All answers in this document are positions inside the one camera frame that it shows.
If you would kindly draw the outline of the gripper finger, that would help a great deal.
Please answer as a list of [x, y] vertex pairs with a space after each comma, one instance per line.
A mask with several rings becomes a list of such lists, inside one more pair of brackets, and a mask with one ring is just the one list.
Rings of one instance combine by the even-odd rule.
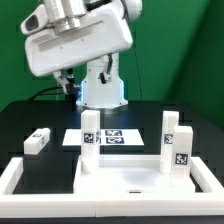
[[74, 84], [68, 80], [61, 70], [55, 71], [53, 76], [66, 95], [74, 93]]
[[99, 74], [98, 79], [101, 81], [102, 84], [106, 84], [109, 81], [108, 76], [110, 75], [110, 71], [112, 68], [112, 63], [113, 63], [112, 55], [107, 54], [102, 56], [101, 61], [103, 62], [104, 67], [102, 72]]

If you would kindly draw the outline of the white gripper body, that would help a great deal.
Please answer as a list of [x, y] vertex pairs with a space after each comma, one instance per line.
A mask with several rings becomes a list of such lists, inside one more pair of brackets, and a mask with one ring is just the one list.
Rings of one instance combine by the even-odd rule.
[[55, 35], [45, 29], [29, 36], [25, 50], [31, 72], [46, 76], [107, 54], [129, 49], [133, 39], [115, 6], [102, 6], [80, 18], [81, 27]]

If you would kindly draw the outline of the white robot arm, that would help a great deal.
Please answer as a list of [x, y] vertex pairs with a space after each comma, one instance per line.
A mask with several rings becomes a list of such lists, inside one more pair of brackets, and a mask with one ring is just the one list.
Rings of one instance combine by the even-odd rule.
[[52, 75], [80, 107], [126, 105], [119, 53], [132, 47], [129, 24], [142, 0], [42, 0], [21, 24], [31, 72]]

